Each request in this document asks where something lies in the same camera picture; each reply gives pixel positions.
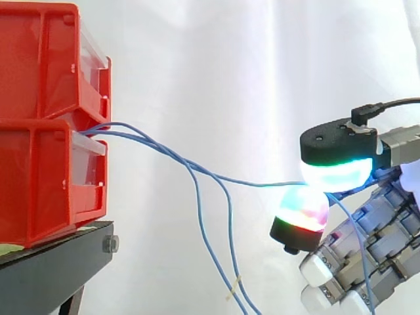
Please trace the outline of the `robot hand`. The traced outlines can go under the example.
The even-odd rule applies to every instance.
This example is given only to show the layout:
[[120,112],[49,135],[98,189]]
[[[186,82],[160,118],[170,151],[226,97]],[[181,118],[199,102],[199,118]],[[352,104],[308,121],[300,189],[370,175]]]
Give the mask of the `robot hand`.
[[290,186],[270,237],[306,257],[301,301],[373,314],[419,273],[419,126],[384,134],[348,118],[300,137],[306,185]]

